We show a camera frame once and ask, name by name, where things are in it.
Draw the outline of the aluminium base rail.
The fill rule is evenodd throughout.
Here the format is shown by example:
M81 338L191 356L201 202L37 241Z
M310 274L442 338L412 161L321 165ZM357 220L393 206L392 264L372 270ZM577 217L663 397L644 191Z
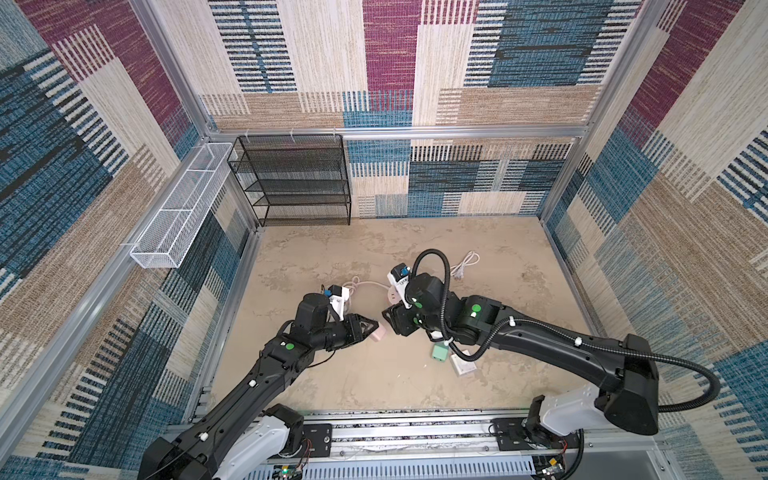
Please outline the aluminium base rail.
M314 411L331 423L327 458L269 459L242 479L676 479L651 437L595 428L577 449L500 451L491 420L521 409Z

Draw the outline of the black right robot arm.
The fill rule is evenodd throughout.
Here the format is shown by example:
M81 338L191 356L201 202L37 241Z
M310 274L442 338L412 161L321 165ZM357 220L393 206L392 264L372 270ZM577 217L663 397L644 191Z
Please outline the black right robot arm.
M536 320L480 295L447 294L443 282L422 273L408 283L405 298L382 312L394 332L409 336L421 329L441 333L464 346L484 345L519 353L569 371L597 387L594 410L630 433L658 433L658 381L648 341L628 334L623 340L594 337Z

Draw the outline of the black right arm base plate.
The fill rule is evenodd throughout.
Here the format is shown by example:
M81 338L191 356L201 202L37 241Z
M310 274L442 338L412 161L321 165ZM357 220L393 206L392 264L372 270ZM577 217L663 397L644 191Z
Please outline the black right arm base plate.
M561 437L536 422L528 425L528 420L523 417L494 418L488 432L495 438L500 451L562 451L564 447L577 449L581 444L577 433Z

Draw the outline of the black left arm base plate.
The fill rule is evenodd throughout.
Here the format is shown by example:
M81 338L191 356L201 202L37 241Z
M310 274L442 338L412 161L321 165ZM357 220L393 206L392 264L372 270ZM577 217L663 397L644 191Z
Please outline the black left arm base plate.
M283 426L280 430L286 437L282 450L269 457L278 459L298 460L301 458L327 458L330 456L333 439L331 423L309 423L301 426Z

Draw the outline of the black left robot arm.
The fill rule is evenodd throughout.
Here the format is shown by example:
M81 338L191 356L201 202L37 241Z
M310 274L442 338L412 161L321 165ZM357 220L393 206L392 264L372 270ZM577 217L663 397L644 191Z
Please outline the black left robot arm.
M275 455L301 450L303 416L269 404L312 364L319 350L363 342L379 323L341 315L322 293L306 294L295 318L260 351L245 377L202 420L144 452L140 479L242 479Z

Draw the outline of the white mesh wall basket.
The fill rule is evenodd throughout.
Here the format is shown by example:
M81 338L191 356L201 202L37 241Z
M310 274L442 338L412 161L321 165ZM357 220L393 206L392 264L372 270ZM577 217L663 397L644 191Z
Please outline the white mesh wall basket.
M189 164L130 256L143 269L172 269L183 263L230 172L231 143L207 143L193 149Z

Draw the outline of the pink usb charger plug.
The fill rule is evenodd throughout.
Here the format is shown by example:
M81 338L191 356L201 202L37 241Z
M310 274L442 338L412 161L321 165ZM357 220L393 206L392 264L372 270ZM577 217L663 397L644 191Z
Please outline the pink usb charger plug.
M380 342L387 335L387 329L384 325L379 325L370 335L369 339L374 342Z

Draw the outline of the white usb charger plug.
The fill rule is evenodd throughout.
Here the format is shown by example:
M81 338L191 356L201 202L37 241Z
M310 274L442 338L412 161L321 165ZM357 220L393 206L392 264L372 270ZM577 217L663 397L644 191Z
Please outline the white usb charger plug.
M474 362L463 360L456 354L451 355L451 364L458 377L464 377L477 370L477 365Z

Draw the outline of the pink round power strip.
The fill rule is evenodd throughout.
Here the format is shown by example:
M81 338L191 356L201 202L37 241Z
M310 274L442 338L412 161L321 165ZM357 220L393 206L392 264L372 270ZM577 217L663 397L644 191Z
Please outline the pink round power strip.
M393 287L393 286L389 287L389 289L387 291L387 299L388 299L388 301L389 301L389 303L391 305L396 305L397 303L399 303L401 301L401 297L398 294L398 292L397 292L395 287Z

